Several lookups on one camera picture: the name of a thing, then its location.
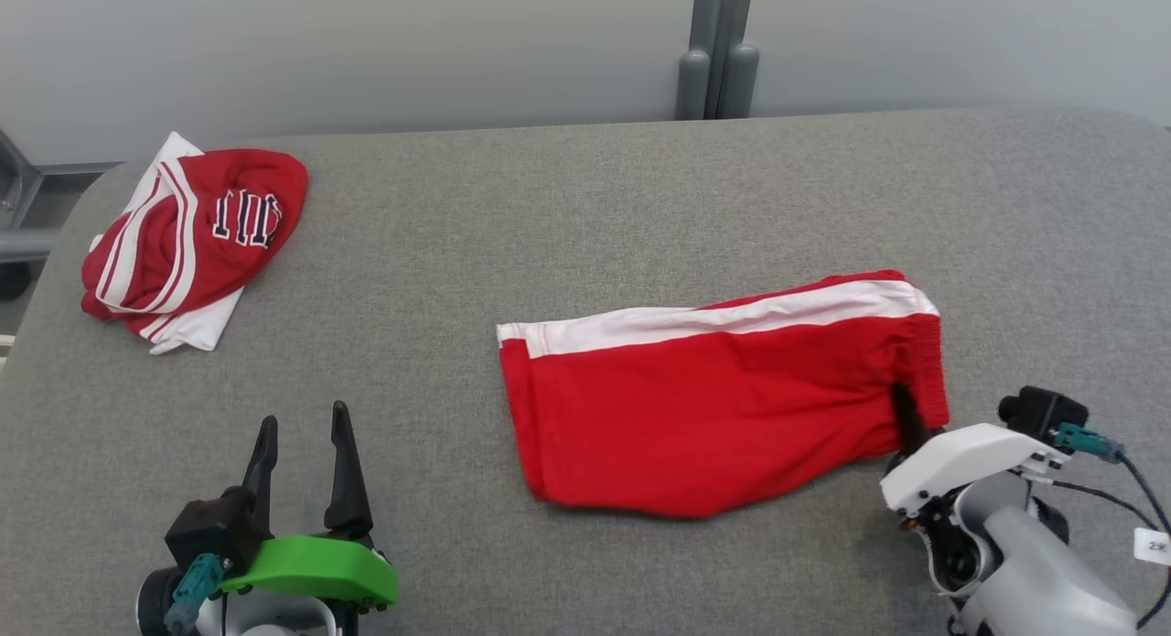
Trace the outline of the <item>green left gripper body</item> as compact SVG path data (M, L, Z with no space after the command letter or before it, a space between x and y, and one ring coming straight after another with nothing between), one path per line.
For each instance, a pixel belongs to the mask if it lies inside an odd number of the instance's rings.
M266 590L287 596L311 596L363 609L398 602L398 577L392 565L365 543L335 536L275 536L260 545L246 573L222 577L227 595Z

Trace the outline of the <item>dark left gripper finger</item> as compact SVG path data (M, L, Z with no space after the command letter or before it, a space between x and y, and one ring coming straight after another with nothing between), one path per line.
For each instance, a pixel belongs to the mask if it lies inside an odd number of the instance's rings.
M372 512L351 416L343 401L333 404L330 437L335 461L326 529L338 539L367 539L374 527Z
M272 473L279 460L279 420L268 415L260 424L242 486L249 494L252 522L272 536L269 524Z

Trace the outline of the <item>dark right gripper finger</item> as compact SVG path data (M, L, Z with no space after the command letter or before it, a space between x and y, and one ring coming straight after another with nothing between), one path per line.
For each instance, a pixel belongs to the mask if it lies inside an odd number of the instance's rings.
M931 439L932 432L919 413L913 394L900 385L900 449L902 451L919 451Z
M904 384L891 387L890 395L900 442L899 454L913 454L919 451L919 406Z

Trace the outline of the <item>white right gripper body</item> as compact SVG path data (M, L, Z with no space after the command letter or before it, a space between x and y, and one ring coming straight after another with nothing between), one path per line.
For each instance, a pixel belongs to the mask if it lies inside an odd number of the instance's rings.
M1038 437L977 424L941 432L904 457L881 481L886 508L908 518L982 527L1004 507L1016 507L1048 527L1062 512L1034 497L1036 474L1061 469L1067 454Z

